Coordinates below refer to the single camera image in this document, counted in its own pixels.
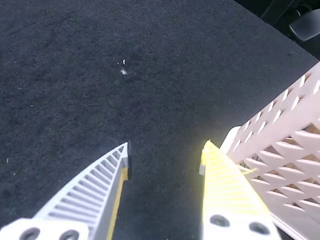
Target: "black carpet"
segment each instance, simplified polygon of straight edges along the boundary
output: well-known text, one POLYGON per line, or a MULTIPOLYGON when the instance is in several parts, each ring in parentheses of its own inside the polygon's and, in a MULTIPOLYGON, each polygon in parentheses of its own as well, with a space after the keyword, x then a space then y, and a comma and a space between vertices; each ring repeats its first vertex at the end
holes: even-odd
POLYGON ((0 5, 0 225, 130 141, 114 239, 197 239, 204 142, 316 63, 233 0, 0 5))

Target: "laundry basket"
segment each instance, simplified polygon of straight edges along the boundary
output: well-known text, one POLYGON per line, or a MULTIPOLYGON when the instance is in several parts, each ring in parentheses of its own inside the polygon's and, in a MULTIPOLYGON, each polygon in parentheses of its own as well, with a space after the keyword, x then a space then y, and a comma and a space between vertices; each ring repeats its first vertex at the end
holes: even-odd
POLYGON ((295 240, 320 238, 320 63, 233 128, 221 149, 250 170, 280 229, 295 240))

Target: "black object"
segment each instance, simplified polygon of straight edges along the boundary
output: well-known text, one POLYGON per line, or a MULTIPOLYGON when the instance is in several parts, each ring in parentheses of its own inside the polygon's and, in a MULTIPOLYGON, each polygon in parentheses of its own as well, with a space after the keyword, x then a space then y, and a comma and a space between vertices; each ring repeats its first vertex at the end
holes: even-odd
POLYGON ((261 19, 273 26, 290 8, 295 8, 301 0, 273 0, 262 14, 261 19))
POLYGON ((304 49, 320 59, 320 9, 310 11, 290 24, 290 31, 304 49))
POLYGON ((262 234, 262 235, 269 235, 270 234, 270 230, 265 225, 263 225, 260 222, 256 222, 256 221, 249 224, 249 229, 252 232, 256 232, 256 233, 262 234))
POLYGON ((226 217, 219 214, 211 216, 210 223, 219 227, 230 227, 230 221, 226 217))

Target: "white debris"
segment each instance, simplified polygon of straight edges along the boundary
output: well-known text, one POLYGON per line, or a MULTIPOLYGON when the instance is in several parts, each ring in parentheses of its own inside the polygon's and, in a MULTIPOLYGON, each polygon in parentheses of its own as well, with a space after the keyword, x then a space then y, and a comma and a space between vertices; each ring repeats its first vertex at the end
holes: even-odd
POLYGON ((123 68, 121 69, 121 73, 122 73, 122 75, 128 75, 128 72, 126 70, 124 70, 123 68))

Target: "yellow stripe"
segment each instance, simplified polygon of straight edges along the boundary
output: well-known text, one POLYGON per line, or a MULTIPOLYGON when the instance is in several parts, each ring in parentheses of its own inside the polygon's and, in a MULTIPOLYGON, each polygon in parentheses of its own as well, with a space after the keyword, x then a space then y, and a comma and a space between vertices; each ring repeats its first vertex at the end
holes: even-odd
POLYGON ((114 234, 122 187, 123 187, 124 181, 126 181, 126 180, 128 180, 128 168, 127 167, 123 168, 122 172, 121 172, 119 186, 118 186, 118 190, 116 192, 116 196, 115 196, 115 200, 114 200, 114 205, 113 205, 112 215, 110 218, 110 224, 109 224, 106 240, 111 240, 112 235, 114 234))
POLYGON ((254 216, 269 215, 238 166, 210 141, 202 150, 201 164, 205 164, 203 213, 220 208, 254 216))

